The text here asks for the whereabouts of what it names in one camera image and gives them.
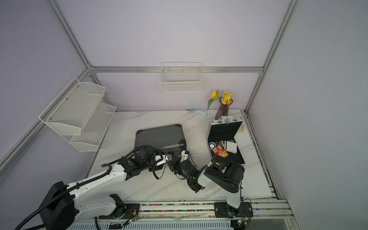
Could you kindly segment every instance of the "green leaf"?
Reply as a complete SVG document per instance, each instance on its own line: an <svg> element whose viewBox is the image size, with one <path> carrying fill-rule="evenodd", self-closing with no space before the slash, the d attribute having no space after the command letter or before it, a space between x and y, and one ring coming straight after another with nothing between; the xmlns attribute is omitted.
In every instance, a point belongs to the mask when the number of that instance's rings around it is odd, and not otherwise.
<svg viewBox="0 0 368 230"><path fill-rule="evenodd" d="M212 105L213 102L214 102L213 99L208 100L208 102L207 102L207 111L208 111L209 107Z"/></svg>

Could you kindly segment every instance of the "wire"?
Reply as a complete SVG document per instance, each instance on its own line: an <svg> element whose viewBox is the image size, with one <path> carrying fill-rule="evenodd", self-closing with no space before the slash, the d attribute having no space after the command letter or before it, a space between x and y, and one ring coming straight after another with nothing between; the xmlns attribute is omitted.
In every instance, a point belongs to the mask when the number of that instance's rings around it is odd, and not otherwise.
<svg viewBox="0 0 368 230"><path fill-rule="evenodd" d="M240 182L240 185L239 185L239 189L240 189L240 202L243 202L243 197L241 197L241 189L242 189L241 184L242 184L242 182Z"/></svg>
<svg viewBox="0 0 368 230"><path fill-rule="evenodd" d="M158 155L160 155L161 159L159 159L159 160L155 161L155 163L153 164L153 168L152 168L152 173L153 173L154 177L155 177L157 180L158 180L158 179L160 179L160 178L156 175L156 173L155 173L155 167L156 167L156 164L157 164L157 163L159 163L160 161L162 161L162 160L163 160L163 156L162 156L162 153L161 153L158 149L156 149L155 147L150 146L150 145L141 145L141 146L139 146L139 147L136 147L135 149L133 149L132 151L130 151L128 154L126 154L126 155L125 155L125 156L123 156L122 158L119 158L119 159L117 159L117 160L114 160L114 161L110 162L109 164L114 164L114 163L119 162L119 161L121 161L121 160L123 160L123 159L125 159L125 158L128 158L128 157L129 157L130 155L132 155L135 151L137 151L138 149L141 149L141 148L150 148L150 149L153 149L153 150L155 150L156 155L157 155L157 154L158 154Z"/></svg>
<svg viewBox="0 0 368 230"><path fill-rule="evenodd" d="M24 230L37 230L37 229L41 229L45 227L44 224L41 224L41 225L38 225L38 226L35 226L35 227L30 227L29 229L24 229Z"/></svg>
<svg viewBox="0 0 368 230"><path fill-rule="evenodd" d="M134 212L132 212L132 211L130 211L130 210L126 210L125 212L131 212L131 213L133 213L133 215L135 216Z"/></svg>
<svg viewBox="0 0 368 230"><path fill-rule="evenodd" d="M135 207L135 209L134 209L134 211L137 209L137 208L139 208L138 206L137 207ZM127 211L132 211L133 209L128 209Z"/></svg>
<svg viewBox="0 0 368 230"><path fill-rule="evenodd" d="M176 174L176 177L179 178L179 179L181 179L181 180L186 180L185 178L178 177L178 174Z"/></svg>
<svg viewBox="0 0 368 230"><path fill-rule="evenodd" d="M98 223L97 223L97 216L93 217L93 219L95 219L96 229L101 230L100 227L98 226Z"/></svg>
<svg viewBox="0 0 368 230"><path fill-rule="evenodd" d="M232 179L224 179L224 178L221 178L221 177L217 177L215 175L210 175L211 177L215 177L217 179L221 179L221 180L229 180L229 181L241 181L241 180L232 180Z"/></svg>
<svg viewBox="0 0 368 230"><path fill-rule="evenodd" d="M191 156L190 157L191 159L192 159L192 162L193 162L193 164L194 164L194 166L195 166L195 169L197 169L197 165L194 163L194 161L193 161L193 156Z"/></svg>
<svg viewBox="0 0 368 230"><path fill-rule="evenodd" d="M159 179L161 179L161 177L162 177L162 176L163 176L163 174L165 173L166 165L167 165L167 164L165 164L165 168L163 168L162 175L160 176L160 178L159 178Z"/></svg>
<svg viewBox="0 0 368 230"><path fill-rule="evenodd" d="M36 211L32 212L29 216L27 216L20 224L18 224L18 226L14 230L20 230L28 221L30 221L33 217L35 217L37 214L39 214L42 210L44 210L45 208L47 208L48 206L50 206L52 203L59 200L60 198L64 197L69 192L73 191L74 189L77 189L77 188L79 188L83 185L86 185L86 184L91 183L95 180L101 179L102 177L110 174L110 172L112 170L112 166L110 164L103 164L103 165L101 165L101 167L109 167L109 169L107 169L105 173L103 173L103 174L101 174L97 177L94 177L92 179L89 179L89 180L83 181L79 184L76 184L75 186L73 186L73 187L71 187L67 190L64 190L61 193L59 193L58 195L54 196L54 198L52 198L47 203L40 206Z"/></svg>
<svg viewBox="0 0 368 230"><path fill-rule="evenodd" d="M114 164L114 163L116 163L116 162L118 162L118 161L121 161L121 160L123 160L123 159L125 159L125 158L128 158L130 155L132 155L135 151L137 151L138 149L141 149L141 148L150 148L150 149L153 149L153 150L155 150L155 152L156 153L160 153L160 151L158 150L158 149L156 149L155 147L153 147L153 146L150 146L150 145L142 145L142 146L139 146L139 147L136 147L135 149L133 149L132 151L130 151L128 154L126 154L125 156L123 156L123 157L121 157L121 158L119 158L119 159L117 159L117 160L114 160L114 161L112 161L112 162L110 162L109 164Z"/></svg>
<svg viewBox="0 0 368 230"><path fill-rule="evenodd" d="M252 205L252 201L251 201L251 199L249 199L249 198L245 198L243 201L245 201L246 199L248 199L249 201L250 201L250 203L251 203L251 212L250 212L250 214L248 214L248 216L249 216L249 220L248 220L248 225L247 226L245 226L245 228L244 228L244 230L246 230L247 228L248 228L248 226L249 226L249 224L251 223L251 220L252 220L252 212L253 212L253 205Z"/></svg>
<svg viewBox="0 0 368 230"><path fill-rule="evenodd" d="M238 166L243 172L244 172L244 167L243 166L241 166L241 165L238 165L238 164L234 164L234 165L236 165L236 166Z"/></svg>

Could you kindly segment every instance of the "flower vase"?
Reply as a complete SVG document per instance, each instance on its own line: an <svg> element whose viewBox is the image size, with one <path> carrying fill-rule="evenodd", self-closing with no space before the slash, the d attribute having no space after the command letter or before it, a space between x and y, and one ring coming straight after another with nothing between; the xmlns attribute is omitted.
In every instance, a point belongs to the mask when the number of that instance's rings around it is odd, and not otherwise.
<svg viewBox="0 0 368 230"><path fill-rule="evenodd" d="M229 106L233 103L233 100L230 99L230 103L224 105L223 103L221 103L221 99L222 97L220 97L220 106L219 109L217 110L215 120L219 119L221 116L227 116L229 114Z"/></svg>

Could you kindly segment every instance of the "case lid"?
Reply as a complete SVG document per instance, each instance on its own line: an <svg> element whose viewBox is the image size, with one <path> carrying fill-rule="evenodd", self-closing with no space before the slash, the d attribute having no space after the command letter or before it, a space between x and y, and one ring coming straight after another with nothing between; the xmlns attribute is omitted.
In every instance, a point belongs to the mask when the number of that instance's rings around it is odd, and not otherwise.
<svg viewBox="0 0 368 230"><path fill-rule="evenodd" d="M222 116L210 123L208 142L233 140L243 122L242 117Z"/></svg>
<svg viewBox="0 0 368 230"><path fill-rule="evenodd" d="M187 149L183 128L180 124L168 125L146 130L138 130L135 134L134 147L151 145L164 153L181 153Z"/></svg>

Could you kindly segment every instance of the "white wire basket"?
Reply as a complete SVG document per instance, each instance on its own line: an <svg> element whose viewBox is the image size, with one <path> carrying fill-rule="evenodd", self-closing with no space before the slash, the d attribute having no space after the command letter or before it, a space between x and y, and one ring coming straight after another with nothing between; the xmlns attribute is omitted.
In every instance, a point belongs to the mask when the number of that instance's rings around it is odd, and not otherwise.
<svg viewBox="0 0 368 230"><path fill-rule="evenodd" d="M80 152L97 151L112 121L115 110L115 106L99 103L82 133L73 136L69 143Z"/></svg>
<svg viewBox="0 0 368 230"><path fill-rule="evenodd" d="M201 67L162 67L160 88L163 93L201 92Z"/></svg>
<svg viewBox="0 0 368 230"><path fill-rule="evenodd" d="M76 78L73 81L77 81L76 85L51 115L45 120L39 116L41 121L59 135L81 135L105 95L103 86L79 82Z"/></svg>

